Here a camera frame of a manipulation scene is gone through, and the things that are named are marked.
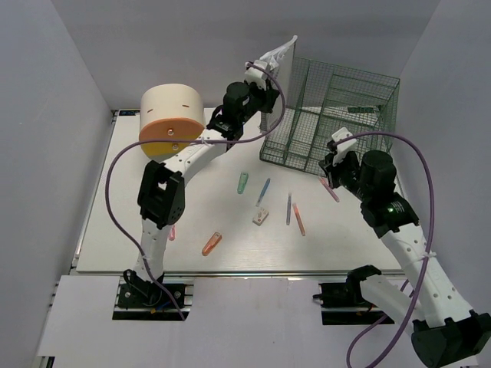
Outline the grey white manual booklet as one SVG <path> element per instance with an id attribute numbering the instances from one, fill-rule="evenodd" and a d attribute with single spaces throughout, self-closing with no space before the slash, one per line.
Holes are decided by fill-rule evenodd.
<path id="1" fill-rule="evenodd" d="M 268 63 L 269 73 L 279 83 L 285 99 L 288 98 L 288 89 L 297 40 L 298 36 L 294 35 L 291 40 L 266 52 L 259 58 L 260 61 Z M 261 114 L 261 123 L 259 125 L 261 133 L 270 131 L 270 129 L 278 122 L 282 109 L 282 98 L 278 96 L 272 112 Z"/>

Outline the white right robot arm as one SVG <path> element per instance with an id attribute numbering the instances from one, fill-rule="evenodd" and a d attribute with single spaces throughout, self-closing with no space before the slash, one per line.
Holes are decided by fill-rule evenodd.
<path id="1" fill-rule="evenodd" d="M 490 315 L 478 314 L 447 277 L 427 240 L 419 218 L 395 190 L 396 167 L 378 150 L 357 157 L 329 153 L 319 163 L 328 184 L 345 187 L 361 202 L 361 214 L 395 257 L 414 289 L 412 296 L 392 287 L 371 265 L 350 271 L 348 300 L 371 303 L 403 327 L 415 353 L 427 367 L 442 367 L 478 354 L 490 339 Z"/>

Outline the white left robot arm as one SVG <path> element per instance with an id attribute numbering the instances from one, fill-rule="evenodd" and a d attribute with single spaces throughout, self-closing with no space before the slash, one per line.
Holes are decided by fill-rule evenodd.
<path id="1" fill-rule="evenodd" d="M 188 182 L 208 163 L 244 143 L 244 125 L 257 113 L 272 113 L 284 103 L 271 79 L 233 82 L 209 122 L 199 93 L 185 84 L 161 84 L 141 99 L 138 143 L 149 158 L 137 204 L 142 219 L 139 255 L 124 272 L 130 293 L 146 307 L 174 301 L 163 285 L 163 256 L 172 226 L 185 209 Z"/>

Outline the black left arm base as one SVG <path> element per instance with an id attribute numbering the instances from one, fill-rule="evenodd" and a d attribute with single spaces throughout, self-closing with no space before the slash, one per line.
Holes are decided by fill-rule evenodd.
<path id="1" fill-rule="evenodd" d="M 184 321 L 193 303 L 192 284 L 165 284 L 177 302 L 182 318 L 170 297 L 161 289 L 151 297 L 144 297 L 126 283 L 117 289 L 112 320 L 126 321 Z"/>

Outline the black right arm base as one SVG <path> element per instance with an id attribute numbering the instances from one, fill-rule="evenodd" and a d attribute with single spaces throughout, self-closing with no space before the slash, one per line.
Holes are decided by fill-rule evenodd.
<path id="1" fill-rule="evenodd" d="M 324 326 L 368 326 L 382 317 L 382 324 L 394 324 L 373 304 L 354 301 L 343 283 L 319 284 L 319 292 L 312 300 L 321 307 Z"/>

